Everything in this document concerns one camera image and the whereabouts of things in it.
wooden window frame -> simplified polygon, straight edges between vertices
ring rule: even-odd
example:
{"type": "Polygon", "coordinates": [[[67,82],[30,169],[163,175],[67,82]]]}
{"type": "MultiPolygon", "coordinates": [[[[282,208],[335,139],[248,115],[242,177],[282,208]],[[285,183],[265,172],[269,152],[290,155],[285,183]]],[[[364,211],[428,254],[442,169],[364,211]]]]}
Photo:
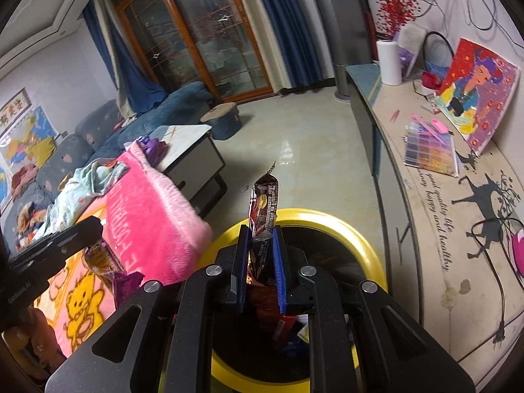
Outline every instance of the wooden window frame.
{"type": "MultiPolygon", "coordinates": [[[[129,5],[134,0],[122,0],[118,5],[115,6],[115,11],[118,14],[120,21],[122,22],[122,26],[124,28],[125,33],[129,37],[130,43],[133,46],[133,49],[135,50],[136,54],[138,55],[138,59],[140,60],[140,63],[143,66],[143,69],[147,73],[147,75],[155,82],[158,81],[158,77],[156,76],[155,72],[153,71],[153,68],[151,67],[150,62],[147,59],[147,56],[145,55],[140,42],[138,41],[133,28],[131,26],[131,23],[129,22],[129,19],[127,18],[124,10],[129,7],[129,5]]],[[[182,14],[180,13],[180,10],[178,9],[178,6],[175,2],[175,0],[163,0],[165,3],[168,12],[171,15],[171,18],[173,20],[173,23],[177,26],[178,31],[184,41],[184,44],[186,48],[189,51],[189,54],[195,64],[195,68],[197,72],[199,73],[200,77],[202,78],[202,81],[205,83],[206,87],[210,91],[210,93],[213,95],[214,99],[218,102],[245,102],[245,101],[252,101],[255,100],[257,97],[267,97],[271,95],[272,88],[271,84],[269,82],[269,76],[266,71],[266,67],[264,64],[264,60],[262,59],[260,49],[258,48],[258,44],[255,39],[255,34],[253,34],[253,30],[251,29],[251,24],[249,22],[249,19],[247,18],[246,11],[244,9],[244,5],[242,3],[242,0],[233,0],[234,5],[238,9],[238,13],[240,15],[240,18],[242,19],[242,23],[244,24],[244,28],[246,30],[246,34],[248,39],[251,42],[251,45],[253,47],[253,51],[255,52],[255,55],[260,62],[260,70],[262,72],[262,75],[264,76],[264,79],[266,81],[267,86],[263,88],[257,88],[251,91],[247,91],[245,93],[237,94],[230,97],[224,97],[222,98],[217,91],[215,82],[213,78],[211,77],[211,74],[208,70],[208,68],[205,66],[204,59],[202,58],[202,55],[200,54],[200,51],[197,48],[197,45],[195,41],[193,40],[191,33],[182,17],[182,14]]]]}

yellow teddy bear print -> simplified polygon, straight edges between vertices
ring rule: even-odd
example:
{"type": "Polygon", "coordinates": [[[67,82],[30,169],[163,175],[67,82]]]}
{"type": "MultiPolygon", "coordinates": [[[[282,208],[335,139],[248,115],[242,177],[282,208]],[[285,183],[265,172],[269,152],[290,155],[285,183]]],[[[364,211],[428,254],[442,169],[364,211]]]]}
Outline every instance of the yellow teddy bear print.
{"type": "Polygon", "coordinates": [[[75,351],[103,322],[99,306],[104,299],[104,291],[95,288],[95,274],[87,271],[80,278],[74,289],[67,294],[66,306],[69,323],[64,324],[66,336],[71,340],[71,349],[75,351]]]}

metal screw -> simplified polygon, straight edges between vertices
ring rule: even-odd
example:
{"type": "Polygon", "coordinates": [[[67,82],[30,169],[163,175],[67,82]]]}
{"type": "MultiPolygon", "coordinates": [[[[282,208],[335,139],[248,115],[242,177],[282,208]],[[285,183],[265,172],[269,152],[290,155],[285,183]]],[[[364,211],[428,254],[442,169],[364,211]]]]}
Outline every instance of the metal screw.
{"type": "Polygon", "coordinates": [[[304,276],[315,276],[316,269],[313,266],[304,266],[300,269],[300,273],[304,276]]]}
{"type": "Polygon", "coordinates": [[[157,292],[160,289],[160,282],[149,281],[143,286],[143,290],[146,292],[157,292]]]}
{"type": "Polygon", "coordinates": [[[219,265],[211,265],[205,269],[205,272],[209,276],[217,276],[222,273],[222,267],[220,267],[219,265]]]}
{"type": "Polygon", "coordinates": [[[366,281],[362,284],[362,289],[368,294],[373,294],[374,292],[377,292],[378,286],[374,282],[366,281]]]}

sliding glass door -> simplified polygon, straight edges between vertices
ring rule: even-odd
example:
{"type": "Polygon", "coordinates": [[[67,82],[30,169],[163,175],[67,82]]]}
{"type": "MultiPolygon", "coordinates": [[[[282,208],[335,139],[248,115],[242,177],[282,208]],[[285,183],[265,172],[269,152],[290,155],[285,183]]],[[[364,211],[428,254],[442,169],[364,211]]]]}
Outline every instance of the sliding glass door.
{"type": "Polygon", "coordinates": [[[150,76],[167,90],[204,81],[215,99],[271,93],[241,0],[114,0],[150,76]]]}

white tabletop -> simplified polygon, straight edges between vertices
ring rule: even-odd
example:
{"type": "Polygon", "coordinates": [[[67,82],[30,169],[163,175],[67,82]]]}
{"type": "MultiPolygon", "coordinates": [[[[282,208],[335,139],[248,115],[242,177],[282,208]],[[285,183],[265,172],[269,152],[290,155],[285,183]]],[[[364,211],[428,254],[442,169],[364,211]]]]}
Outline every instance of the white tabletop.
{"type": "Polygon", "coordinates": [[[165,171],[174,161],[186,152],[193,144],[211,130],[207,124],[199,125],[170,125],[163,138],[167,143],[167,151],[162,160],[157,164],[158,171],[165,171]]]}

